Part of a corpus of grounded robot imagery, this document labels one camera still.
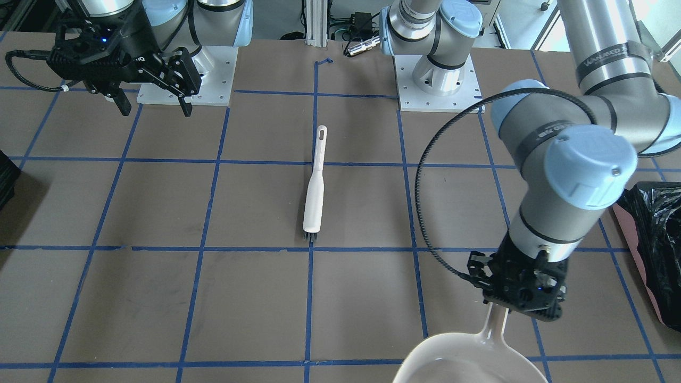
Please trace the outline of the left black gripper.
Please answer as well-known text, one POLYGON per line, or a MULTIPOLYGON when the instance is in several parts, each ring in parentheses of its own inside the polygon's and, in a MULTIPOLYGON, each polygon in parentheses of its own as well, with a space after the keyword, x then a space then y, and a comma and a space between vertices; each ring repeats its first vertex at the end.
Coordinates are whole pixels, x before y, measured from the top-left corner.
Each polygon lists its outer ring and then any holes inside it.
POLYGON ((530 257, 510 237, 504 237, 494 254, 470 252, 470 280, 482 289, 486 303, 545 322, 559 320, 563 314, 560 304, 567 295, 569 260, 549 262, 547 249, 542 245, 530 257))

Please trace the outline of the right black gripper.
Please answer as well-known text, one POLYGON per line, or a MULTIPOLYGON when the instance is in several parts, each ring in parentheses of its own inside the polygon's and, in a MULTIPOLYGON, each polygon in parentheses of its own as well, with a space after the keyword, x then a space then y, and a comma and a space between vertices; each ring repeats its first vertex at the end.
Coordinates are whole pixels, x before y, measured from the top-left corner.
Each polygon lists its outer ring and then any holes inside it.
MULTIPOLYGON (((112 82, 147 82, 177 98, 185 117, 193 105, 187 97, 198 95, 202 78, 186 48, 177 48, 168 61, 160 57, 150 21, 141 5, 94 7, 68 5, 57 22, 48 67, 64 80, 83 81, 102 91, 112 82)), ((126 92, 110 93, 123 116, 131 104, 126 92)))

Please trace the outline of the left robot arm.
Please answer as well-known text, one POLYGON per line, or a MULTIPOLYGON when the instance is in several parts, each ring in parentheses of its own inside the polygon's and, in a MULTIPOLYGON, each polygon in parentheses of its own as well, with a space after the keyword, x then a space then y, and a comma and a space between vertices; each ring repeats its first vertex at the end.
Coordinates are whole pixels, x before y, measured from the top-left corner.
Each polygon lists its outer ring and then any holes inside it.
POLYGON ((433 136, 417 165, 415 209, 429 251, 484 300, 545 322, 562 315, 568 257, 622 195, 639 158, 679 147, 679 98, 657 90, 653 54, 627 1, 559 1, 581 95, 522 80, 472 104, 433 136), (498 137, 528 185, 492 255, 471 252, 468 272, 448 264, 428 237, 423 165, 436 141, 491 105, 498 137))

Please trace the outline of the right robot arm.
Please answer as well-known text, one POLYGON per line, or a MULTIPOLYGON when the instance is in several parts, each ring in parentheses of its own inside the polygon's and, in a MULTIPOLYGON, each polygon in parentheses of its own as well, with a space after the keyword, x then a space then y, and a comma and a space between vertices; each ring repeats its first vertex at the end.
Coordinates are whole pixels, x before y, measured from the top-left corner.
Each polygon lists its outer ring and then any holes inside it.
POLYGON ((123 115, 122 85, 139 84, 139 102, 190 116, 194 106, 228 106, 252 29, 251 1, 68 1, 46 62, 123 115))

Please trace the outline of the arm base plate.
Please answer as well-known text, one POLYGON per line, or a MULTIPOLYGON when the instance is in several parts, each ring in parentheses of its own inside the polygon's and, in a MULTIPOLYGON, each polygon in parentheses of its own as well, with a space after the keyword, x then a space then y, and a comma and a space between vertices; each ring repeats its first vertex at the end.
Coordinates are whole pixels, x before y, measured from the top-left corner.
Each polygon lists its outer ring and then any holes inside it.
MULTIPOLYGON (((203 46, 193 58, 202 79, 197 95, 186 97, 193 106, 228 106, 234 80, 238 47, 203 46)), ((178 106, 178 98, 160 87, 143 84, 137 97, 139 104, 178 106)))
POLYGON ((455 70, 424 55, 395 56, 394 66, 402 112, 461 112, 483 99, 471 56, 455 70))

